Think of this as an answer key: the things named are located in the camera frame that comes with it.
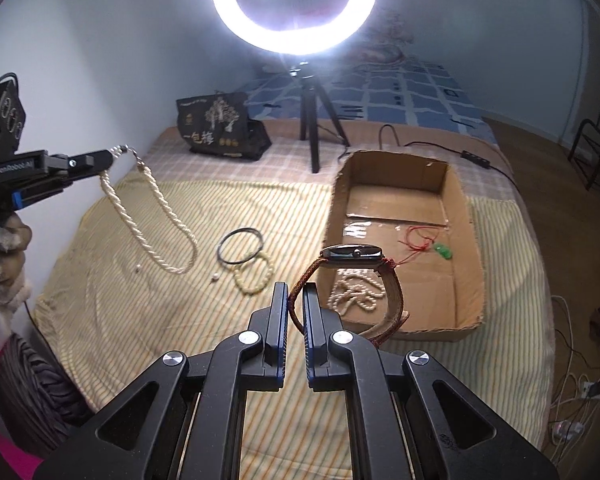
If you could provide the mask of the left gloved hand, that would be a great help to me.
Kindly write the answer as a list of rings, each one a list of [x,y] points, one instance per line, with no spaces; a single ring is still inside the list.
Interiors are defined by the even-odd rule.
[[[24,270],[31,240],[32,230],[17,214],[0,220],[0,350],[12,334],[16,310],[32,293]]]

